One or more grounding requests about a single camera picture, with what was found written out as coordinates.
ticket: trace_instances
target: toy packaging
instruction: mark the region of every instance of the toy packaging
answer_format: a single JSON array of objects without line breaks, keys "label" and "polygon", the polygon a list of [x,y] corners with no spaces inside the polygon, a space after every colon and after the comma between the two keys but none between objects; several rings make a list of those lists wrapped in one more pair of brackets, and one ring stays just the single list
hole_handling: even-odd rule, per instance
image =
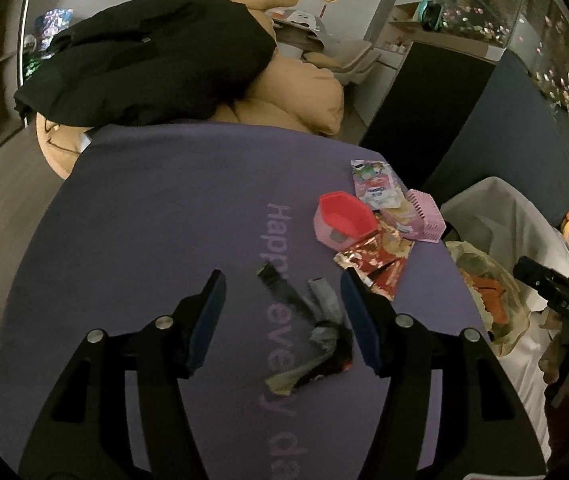
[{"label": "toy packaging", "polygon": [[404,194],[388,163],[381,160],[352,160],[355,195],[373,210],[398,208]]}]

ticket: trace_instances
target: red snack packet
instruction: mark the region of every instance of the red snack packet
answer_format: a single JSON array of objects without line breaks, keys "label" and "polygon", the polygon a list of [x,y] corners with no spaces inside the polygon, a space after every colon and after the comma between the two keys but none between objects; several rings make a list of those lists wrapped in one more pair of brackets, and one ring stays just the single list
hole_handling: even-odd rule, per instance
[{"label": "red snack packet", "polygon": [[378,230],[373,235],[336,254],[333,260],[343,269],[353,267],[373,292],[393,301],[414,242],[403,238],[380,214],[376,218]]}]

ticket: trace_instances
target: purple tablecloth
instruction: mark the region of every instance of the purple tablecloth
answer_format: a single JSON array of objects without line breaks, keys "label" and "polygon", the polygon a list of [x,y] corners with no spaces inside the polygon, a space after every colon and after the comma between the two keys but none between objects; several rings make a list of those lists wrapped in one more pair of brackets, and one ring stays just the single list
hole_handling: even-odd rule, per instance
[{"label": "purple tablecloth", "polygon": [[[171,313],[219,268],[228,278],[226,305],[205,365],[181,381],[211,480],[262,480],[287,471],[300,479],[357,478],[388,380],[376,378],[356,348],[348,372],[292,397],[270,394],[264,379],[274,360],[292,355],[298,363],[314,349],[305,322],[280,324],[270,316],[273,301],[255,275],[271,258],[286,264],[301,290],[319,276],[339,290],[341,269],[333,251],[315,240],[312,218],[322,193],[353,191],[352,158],[379,155],[240,124],[98,132],[42,219],[9,295],[0,333],[0,451],[9,465],[18,467],[39,410],[89,330],[139,330]],[[285,232],[274,234],[273,220]],[[395,309],[441,332],[482,327],[443,244],[415,245]],[[131,390],[132,449],[146,466]],[[422,465],[437,441],[436,404]]]}]

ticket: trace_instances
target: metal screw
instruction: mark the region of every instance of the metal screw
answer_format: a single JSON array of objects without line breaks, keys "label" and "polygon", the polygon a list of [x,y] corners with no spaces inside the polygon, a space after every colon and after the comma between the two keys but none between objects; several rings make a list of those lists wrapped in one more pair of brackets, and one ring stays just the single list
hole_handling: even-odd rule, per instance
[{"label": "metal screw", "polygon": [[480,332],[474,328],[468,328],[464,331],[464,337],[467,338],[472,343],[477,343],[480,341]]},{"label": "metal screw", "polygon": [[173,318],[171,316],[160,316],[156,319],[156,327],[160,330],[166,330],[173,325]]},{"label": "metal screw", "polygon": [[402,328],[411,328],[413,326],[413,318],[411,316],[407,316],[407,314],[399,314],[395,318],[395,324]]},{"label": "metal screw", "polygon": [[91,332],[87,334],[87,341],[89,341],[90,343],[98,343],[102,340],[103,337],[104,337],[104,332],[102,332],[99,328],[97,328],[95,330],[91,330]]}]

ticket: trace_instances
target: fish tank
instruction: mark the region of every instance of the fish tank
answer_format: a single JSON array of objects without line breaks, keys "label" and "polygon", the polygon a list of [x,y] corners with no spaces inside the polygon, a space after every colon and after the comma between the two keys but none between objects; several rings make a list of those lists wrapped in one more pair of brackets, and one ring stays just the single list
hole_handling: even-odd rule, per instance
[{"label": "fish tank", "polygon": [[512,51],[569,149],[569,12],[562,0],[433,0],[439,32]]}]

